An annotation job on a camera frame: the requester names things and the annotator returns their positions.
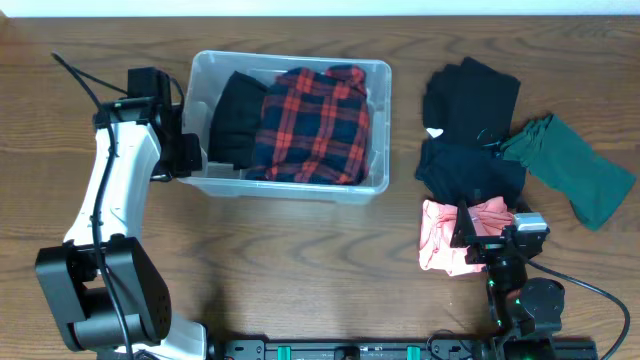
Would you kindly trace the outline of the black cloth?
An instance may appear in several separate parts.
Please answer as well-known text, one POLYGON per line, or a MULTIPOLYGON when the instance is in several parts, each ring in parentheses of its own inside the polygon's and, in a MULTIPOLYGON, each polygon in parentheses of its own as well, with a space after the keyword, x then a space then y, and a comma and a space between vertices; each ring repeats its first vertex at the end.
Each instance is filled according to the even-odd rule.
POLYGON ((267 87, 251 76, 237 71, 230 76, 212 118, 210 162, 231 164, 234 170, 252 166, 266 93, 267 87))

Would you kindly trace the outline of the clear plastic storage bin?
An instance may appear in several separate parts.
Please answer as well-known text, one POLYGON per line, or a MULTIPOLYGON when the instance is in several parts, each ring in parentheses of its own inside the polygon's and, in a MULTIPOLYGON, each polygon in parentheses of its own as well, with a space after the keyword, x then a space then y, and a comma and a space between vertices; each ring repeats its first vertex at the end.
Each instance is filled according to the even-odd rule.
POLYGON ((181 181, 212 197, 264 197, 366 205, 390 182, 392 69, 382 60, 300 57, 203 50, 192 61, 183 112, 183 131, 199 137, 202 170, 181 181), (356 65, 366 73, 367 104, 372 129, 368 144, 368 176, 357 186, 254 181, 245 170, 207 159, 210 127, 222 91, 234 72, 265 85, 288 70, 306 67, 324 72, 334 65, 356 65))

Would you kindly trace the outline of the green garment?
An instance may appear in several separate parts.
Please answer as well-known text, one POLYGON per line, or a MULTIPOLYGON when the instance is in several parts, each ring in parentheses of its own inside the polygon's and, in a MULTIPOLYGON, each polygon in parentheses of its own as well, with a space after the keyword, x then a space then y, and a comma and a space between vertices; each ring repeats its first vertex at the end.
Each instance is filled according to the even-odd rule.
POLYGON ((596 153, 554 114, 529 121, 500 151, 503 159, 520 163, 563 193, 576 218, 592 231, 609 220, 636 182, 632 173, 596 153))

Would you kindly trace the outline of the red plaid flannel shirt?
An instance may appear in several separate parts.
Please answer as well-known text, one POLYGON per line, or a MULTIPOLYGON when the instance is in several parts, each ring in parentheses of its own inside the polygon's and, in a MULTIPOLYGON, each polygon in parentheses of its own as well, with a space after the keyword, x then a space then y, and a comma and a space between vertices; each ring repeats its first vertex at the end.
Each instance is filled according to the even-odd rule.
POLYGON ((371 133, 366 73, 356 65, 289 70, 268 88, 256 134, 256 181, 358 185, 371 133))

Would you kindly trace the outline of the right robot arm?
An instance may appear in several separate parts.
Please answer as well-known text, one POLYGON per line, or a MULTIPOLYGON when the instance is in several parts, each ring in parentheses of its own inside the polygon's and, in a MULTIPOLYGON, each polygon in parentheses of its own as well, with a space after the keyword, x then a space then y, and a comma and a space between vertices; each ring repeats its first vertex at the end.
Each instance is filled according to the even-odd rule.
POLYGON ((450 246, 467 250, 465 262, 488 275, 486 291, 497 332, 469 342, 473 359, 554 359, 552 335, 562 328, 565 289, 547 278, 530 278, 528 261, 542 252, 550 229, 537 212, 517 213, 498 235, 476 232, 460 201, 450 246))

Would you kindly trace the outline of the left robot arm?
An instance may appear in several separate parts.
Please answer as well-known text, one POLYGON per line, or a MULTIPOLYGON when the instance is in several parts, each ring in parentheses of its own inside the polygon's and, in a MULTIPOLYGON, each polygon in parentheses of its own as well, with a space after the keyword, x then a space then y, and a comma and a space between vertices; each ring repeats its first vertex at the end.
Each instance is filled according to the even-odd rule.
POLYGON ((128 72, 122 98, 99 102, 96 158, 81 209, 35 272, 63 342, 101 359, 205 359, 203 325, 172 311, 168 287, 141 244, 149 186, 202 169, 199 138, 182 129, 175 79, 128 72))

